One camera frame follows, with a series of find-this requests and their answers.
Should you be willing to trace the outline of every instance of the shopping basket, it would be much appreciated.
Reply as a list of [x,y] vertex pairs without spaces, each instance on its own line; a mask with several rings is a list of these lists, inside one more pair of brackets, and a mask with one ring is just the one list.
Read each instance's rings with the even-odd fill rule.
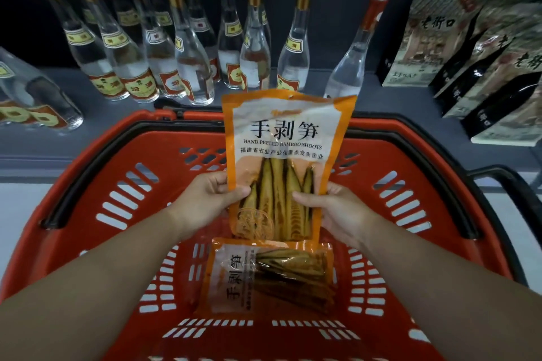
[[[166,207],[199,173],[224,170],[222,114],[212,110],[138,111],[80,154],[24,228],[0,299]],[[525,284],[503,227],[474,184],[479,176],[502,183],[542,241],[542,206],[516,173],[499,166],[465,172],[398,116],[355,114],[331,180],[398,226]],[[226,219],[167,254],[105,359],[441,359],[373,264],[325,230],[321,240],[335,252],[336,300],[329,316],[194,317],[214,236],[229,236]]]

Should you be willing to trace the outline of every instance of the person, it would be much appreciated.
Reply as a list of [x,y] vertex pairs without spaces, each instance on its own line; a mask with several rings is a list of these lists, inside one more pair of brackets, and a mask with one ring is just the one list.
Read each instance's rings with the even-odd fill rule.
[[[295,193],[323,226],[365,254],[448,361],[542,359],[542,297],[395,226],[348,188]],[[0,357],[96,360],[115,342],[167,252],[249,188],[225,172],[197,176],[172,205],[0,305]]]

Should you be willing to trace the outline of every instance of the snack bag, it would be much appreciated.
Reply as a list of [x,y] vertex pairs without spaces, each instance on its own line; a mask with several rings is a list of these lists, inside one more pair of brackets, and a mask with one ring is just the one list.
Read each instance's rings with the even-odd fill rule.
[[330,244],[216,238],[196,314],[259,319],[295,314],[310,319],[329,313],[332,286]]
[[318,241],[320,209],[294,191],[325,194],[356,96],[333,100],[287,90],[222,98],[228,187],[251,192],[230,207],[235,236],[249,240]]

